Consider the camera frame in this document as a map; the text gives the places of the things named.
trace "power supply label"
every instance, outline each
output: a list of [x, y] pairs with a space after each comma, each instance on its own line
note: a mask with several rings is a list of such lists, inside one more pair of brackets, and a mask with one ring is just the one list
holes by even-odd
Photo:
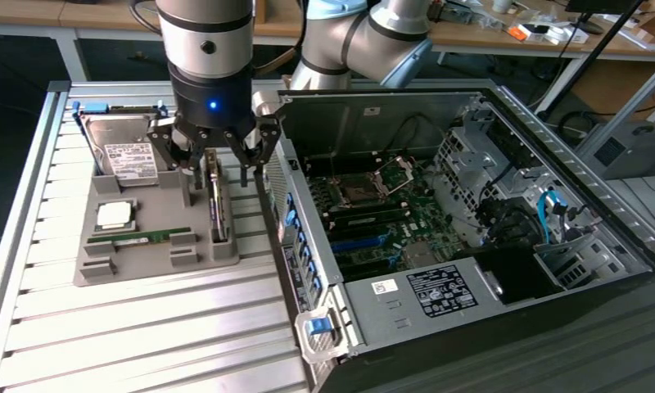
[[408, 274], [415, 296], [430, 318], [478, 305], [455, 265]]

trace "open computer tower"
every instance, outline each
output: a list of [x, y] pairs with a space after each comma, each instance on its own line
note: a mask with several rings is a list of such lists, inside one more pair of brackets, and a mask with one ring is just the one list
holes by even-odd
[[284, 133], [255, 181], [316, 391], [556, 328], [655, 274], [646, 229], [514, 94], [419, 86], [255, 96]]

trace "hard drive label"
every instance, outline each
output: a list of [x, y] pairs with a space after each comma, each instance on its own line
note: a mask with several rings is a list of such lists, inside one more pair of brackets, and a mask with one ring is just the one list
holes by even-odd
[[430, 318], [478, 305], [455, 265], [408, 274], [415, 296]]
[[110, 170], [120, 180], [155, 178], [153, 145], [151, 143], [122, 143], [105, 145]]

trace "computer monitor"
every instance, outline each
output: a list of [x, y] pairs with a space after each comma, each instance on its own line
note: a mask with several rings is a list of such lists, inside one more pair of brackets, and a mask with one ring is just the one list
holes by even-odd
[[622, 14], [634, 4], [634, 0], [570, 0], [566, 6], [567, 12], [579, 12], [580, 18], [574, 20], [578, 29], [588, 34], [602, 34], [602, 26], [590, 21], [592, 14]]

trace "aluminum extrusion table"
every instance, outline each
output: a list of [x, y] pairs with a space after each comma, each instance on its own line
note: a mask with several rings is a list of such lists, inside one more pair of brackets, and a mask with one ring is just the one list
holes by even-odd
[[240, 264], [73, 286], [93, 158], [72, 102], [173, 97], [168, 83], [66, 87], [50, 84], [0, 246], [0, 391], [308, 391], [260, 200], [228, 149]]

